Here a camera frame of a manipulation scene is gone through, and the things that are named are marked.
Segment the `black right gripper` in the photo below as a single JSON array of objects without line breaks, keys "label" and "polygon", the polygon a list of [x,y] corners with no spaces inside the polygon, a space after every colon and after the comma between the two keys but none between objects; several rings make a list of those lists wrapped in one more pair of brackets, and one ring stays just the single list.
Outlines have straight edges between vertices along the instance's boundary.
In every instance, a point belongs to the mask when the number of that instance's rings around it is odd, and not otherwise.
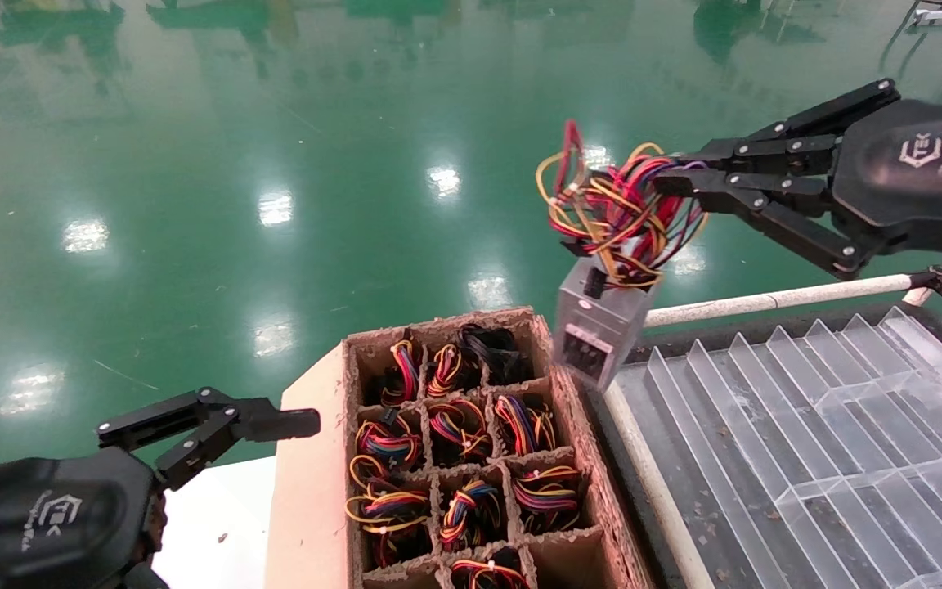
[{"label": "black right gripper", "polygon": [[[831,194],[826,178],[763,174],[825,173],[838,144]],[[661,172],[659,194],[736,216],[837,278],[863,271],[864,246],[942,253],[942,104],[900,101],[893,79],[675,159],[724,172]],[[841,234],[819,223],[826,213]]]}]

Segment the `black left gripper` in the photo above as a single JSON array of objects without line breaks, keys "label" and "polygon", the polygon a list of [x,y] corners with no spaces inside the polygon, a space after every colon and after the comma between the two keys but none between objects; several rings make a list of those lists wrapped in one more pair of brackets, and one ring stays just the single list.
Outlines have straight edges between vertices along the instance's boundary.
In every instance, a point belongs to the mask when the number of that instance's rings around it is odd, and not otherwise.
[{"label": "black left gripper", "polygon": [[[321,432],[313,407],[198,388],[107,419],[100,448],[133,452],[194,431],[156,461],[178,491],[242,441],[278,443]],[[167,517],[159,480],[117,448],[71,459],[0,465],[0,588],[164,588],[152,568]]]}]

